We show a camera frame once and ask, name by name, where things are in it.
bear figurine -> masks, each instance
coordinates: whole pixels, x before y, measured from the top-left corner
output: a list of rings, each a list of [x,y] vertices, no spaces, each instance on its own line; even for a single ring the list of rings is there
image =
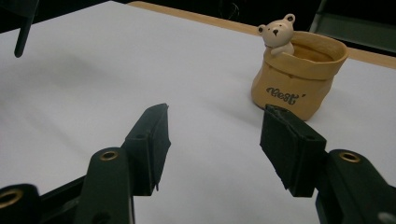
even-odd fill
[[[268,25],[262,24],[257,28],[265,46],[270,48],[272,55],[276,56],[281,52],[294,53],[294,47],[290,42],[294,34],[294,21],[295,16],[288,14],[283,20],[272,21]]]

white paper sheet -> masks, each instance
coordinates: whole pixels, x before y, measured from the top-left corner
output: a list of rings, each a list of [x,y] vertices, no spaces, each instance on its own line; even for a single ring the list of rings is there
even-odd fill
[[[315,197],[292,198],[259,146],[250,86],[262,39],[106,2],[0,34],[0,188],[40,193],[85,175],[144,110],[169,105],[172,146],[160,191],[134,197],[137,223],[318,223]],[[308,121],[396,185],[396,70],[347,60]]]

beige sack-shaped pot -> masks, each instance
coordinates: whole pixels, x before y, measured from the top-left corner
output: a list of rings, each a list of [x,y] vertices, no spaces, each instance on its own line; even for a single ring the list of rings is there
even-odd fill
[[[294,54],[264,52],[262,69],[251,87],[253,102],[288,109],[302,120],[319,109],[332,86],[333,77],[347,58],[340,41],[308,32],[294,32]]]

white bear head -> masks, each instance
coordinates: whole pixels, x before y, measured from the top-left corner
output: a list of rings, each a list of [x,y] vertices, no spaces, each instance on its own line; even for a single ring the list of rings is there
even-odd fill
[[[293,37],[293,24],[295,17],[288,14],[283,20],[272,21],[268,25],[260,25],[257,28],[266,46],[277,48],[287,45]]]

bear ear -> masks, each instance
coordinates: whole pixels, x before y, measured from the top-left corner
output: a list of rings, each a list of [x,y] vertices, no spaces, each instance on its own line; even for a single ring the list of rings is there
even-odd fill
[[[260,25],[257,27],[257,33],[260,35],[264,31],[265,25]]]
[[[284,20],[287,20],[287,21],[289,21],[291,23],[294,23],[295,20],[296,20],[296,17],[293,14],[288,14],[288,15],[285,16]]]

